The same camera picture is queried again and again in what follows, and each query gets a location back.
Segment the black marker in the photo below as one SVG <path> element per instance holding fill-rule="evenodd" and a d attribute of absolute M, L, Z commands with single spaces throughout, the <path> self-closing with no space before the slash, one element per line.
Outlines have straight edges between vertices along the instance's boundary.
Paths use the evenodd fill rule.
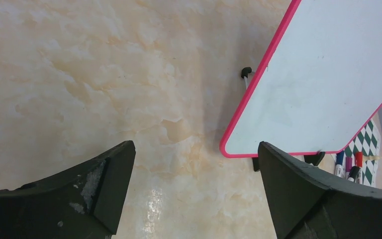
<path fill-rule="evenodd" d="M 351 182 L 356 182 L 361 168 L 358 166 L 353 166 L 349 172 L 347 172 L 347 179 Z"/>

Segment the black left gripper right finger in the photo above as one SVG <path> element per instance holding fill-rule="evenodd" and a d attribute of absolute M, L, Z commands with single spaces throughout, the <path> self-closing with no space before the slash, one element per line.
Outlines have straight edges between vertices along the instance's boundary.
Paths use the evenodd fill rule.
<path fill-rule="evenodd" d="M 260 173 L 280 239 L 382 239 L 382 189 L 337 177 L 268 142 Z"/>

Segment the pink framed whiteboard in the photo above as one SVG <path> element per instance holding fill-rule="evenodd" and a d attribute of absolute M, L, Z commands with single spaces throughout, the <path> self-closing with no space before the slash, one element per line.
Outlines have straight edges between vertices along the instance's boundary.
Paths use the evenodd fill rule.
<path fill-rule="evenodd" d="M 336 153 L 381 106 L 382 0 L 293 0 L 219 149 Z"/>

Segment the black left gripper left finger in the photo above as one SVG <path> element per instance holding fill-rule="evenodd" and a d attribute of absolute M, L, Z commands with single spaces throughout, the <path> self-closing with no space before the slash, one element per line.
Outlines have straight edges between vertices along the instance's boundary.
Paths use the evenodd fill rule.
<path fill-rule="evenodd" d="M 109 239 L 117 233 L 133 141 L 15 190 L 0 190 L 0 239 Z"/>

